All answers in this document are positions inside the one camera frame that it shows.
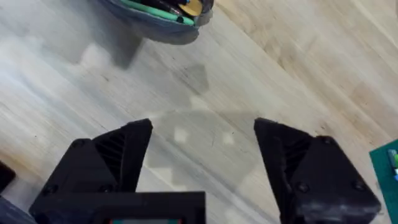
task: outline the green mat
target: green mat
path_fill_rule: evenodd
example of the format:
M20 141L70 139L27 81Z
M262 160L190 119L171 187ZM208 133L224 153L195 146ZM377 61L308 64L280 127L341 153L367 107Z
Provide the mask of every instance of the green mat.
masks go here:
M398 140L371 151L370 155L391 222L398 224L398 181L395 180L392 172L388 149L398 150Z

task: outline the black plastic jaw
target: black plastic jaw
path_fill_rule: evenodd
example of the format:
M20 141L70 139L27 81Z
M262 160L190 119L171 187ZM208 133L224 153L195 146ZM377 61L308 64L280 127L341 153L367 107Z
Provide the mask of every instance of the black plastic jaw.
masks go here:
M39 224L176 219L206 223L204 192L136 193L152 134L149 119L75 140L29 212Z
M332 137L314 138L262 118L254 130L281 223L370 223L380 211L379 200Z

